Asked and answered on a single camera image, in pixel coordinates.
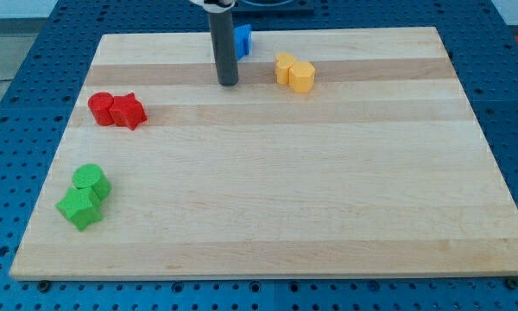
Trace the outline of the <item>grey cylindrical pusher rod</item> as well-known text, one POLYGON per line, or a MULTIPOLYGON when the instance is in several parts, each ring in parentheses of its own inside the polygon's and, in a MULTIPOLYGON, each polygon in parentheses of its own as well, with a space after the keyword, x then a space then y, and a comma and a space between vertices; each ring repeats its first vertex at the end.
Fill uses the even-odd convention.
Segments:
POLYGON ((209 13, 208 22, 218 83, 221 86, 235 86, 238 83, 238 68, 231 10, 209 13))

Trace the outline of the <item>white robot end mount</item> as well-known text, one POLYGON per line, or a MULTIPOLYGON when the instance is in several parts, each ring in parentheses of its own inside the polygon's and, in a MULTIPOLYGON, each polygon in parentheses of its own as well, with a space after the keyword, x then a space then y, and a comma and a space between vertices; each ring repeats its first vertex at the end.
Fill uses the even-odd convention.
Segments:
POLYGON ((236 0, 189 0, 191 3, 200 6, 207 12, 225 12, 230 10, 236 0))

